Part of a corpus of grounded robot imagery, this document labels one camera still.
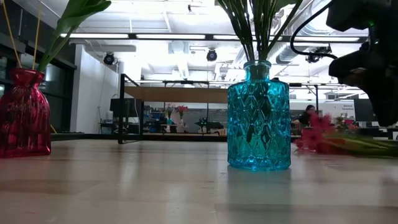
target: potted plant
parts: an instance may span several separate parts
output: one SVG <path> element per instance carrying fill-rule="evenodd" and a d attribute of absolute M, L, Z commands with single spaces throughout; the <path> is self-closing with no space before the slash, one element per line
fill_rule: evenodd
<path fill-rule="evenodd" d="M 43 71 L 68 42 L 73 31 L 87 18 L 111 5 L 107 0 L 69 0 L 57 28 L 49 37 L 50 45 L 36 70 L 22 68 L 16 54 L 19 68 L 11 70 L 14 87 L 0 99 L 0 157 L 47 155 L 51 153 L 50 106 L 38 89 L 44 78 Z M 6 1 L 4 14 L 12 41 L 7 17 Z M 37 25 L 39 35 L 40 10 Z"/>
<path fill-rule="evenodd" d="M 167 115 L 167 124 L 172 124 L 172 113 L 174 111 L 175 105 L 173 103 L 169 103 L 165 109 L 166 115 Z"/>
<path fill-rule="evenodd" d="M 271 63 L 267 58 L 302 0 L 217 1 L 229 16 L 248 60 L 244 64 L 246 81 L 228 88 L 228 162 L 244 169 L 287 169 L 290 166 L 289 86 L 269 80 Z M 288 4 L 295 6 L 271 38 L 273 18 Z"/>
<path fill-rule="evenodd" d="M 175 110 L 176 110 L 176 111 L 179 113 L 179 115 L 180 115 L 180 119 L 181 119 L 180 124 L 184 125 L 184 122 L 183 122 L 182 117 L 184 116 L 184 113 L 188 111 L 188 107 L 182 105 L 182 106 L 176 107 Z"/>

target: security camera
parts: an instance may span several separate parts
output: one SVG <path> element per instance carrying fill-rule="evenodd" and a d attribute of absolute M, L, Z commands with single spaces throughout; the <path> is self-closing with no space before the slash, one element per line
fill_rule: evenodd
<path fill-rule="evenodd" d="M 209 52 L 207 53 L 207 61 L 209 62 L 214 62 L 217 60 L 217 53 L 215 49 L 210 49 Z"/>
<path fill-rule="evenodd" d="M 106 65 L 114 65 L 117 62 L 118 62 L 118 60 L 114 57 L 114 53 L 113 52 L 106 53 L 106 56 L 104 58 L 104 63 Z"/>
<path fill-rule="evenodd" d="M 311 50 L 311 53 L 324 53 L 324 54 L 330 54 L 331 48 L 330 45 L 328 47 L 317 47 L 315 50 Z M 323 58 L 322 56 L 317 56 L 317 55 L 309 55 L 305 58 L 305 60 L 308 63 L 317 63 L 319 60 Z"/>

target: person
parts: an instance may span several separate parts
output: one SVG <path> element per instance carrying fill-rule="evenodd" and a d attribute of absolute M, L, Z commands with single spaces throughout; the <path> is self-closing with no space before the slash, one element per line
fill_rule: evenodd
<path fill-rule="evenodd" d="M 315 112 L 313 105 L 308 105 L 302 115 L 293 121 L 294 124 L 310 125 L 311 114 Z"/>

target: textured glass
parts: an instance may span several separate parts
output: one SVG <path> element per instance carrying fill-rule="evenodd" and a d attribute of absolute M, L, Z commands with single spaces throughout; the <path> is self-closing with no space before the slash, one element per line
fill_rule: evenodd
<path fill-rule="evenodd" d="M 0 157 L 51 153 L 50 107 L 37 88 L 44 74 L 11 70 L 14 88 L 0 99 Z"/>
<path fill-rule="evenodd" d="M 252 170 L 290 166 L 289 86 L 269 80 L 271 64 L 245 64 L 246 81 L 228 88 L 228 162 Z"/>

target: table surface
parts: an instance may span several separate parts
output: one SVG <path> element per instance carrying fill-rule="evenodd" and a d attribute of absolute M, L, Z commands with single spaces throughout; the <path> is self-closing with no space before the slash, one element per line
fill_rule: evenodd
<path fill-rule="evenodd" d="M 1 223 L 397 223 L 398 161 L 293 154 L 253 172 L 226 158 L 216 142 L 53 142 L 0 160 Z"/>

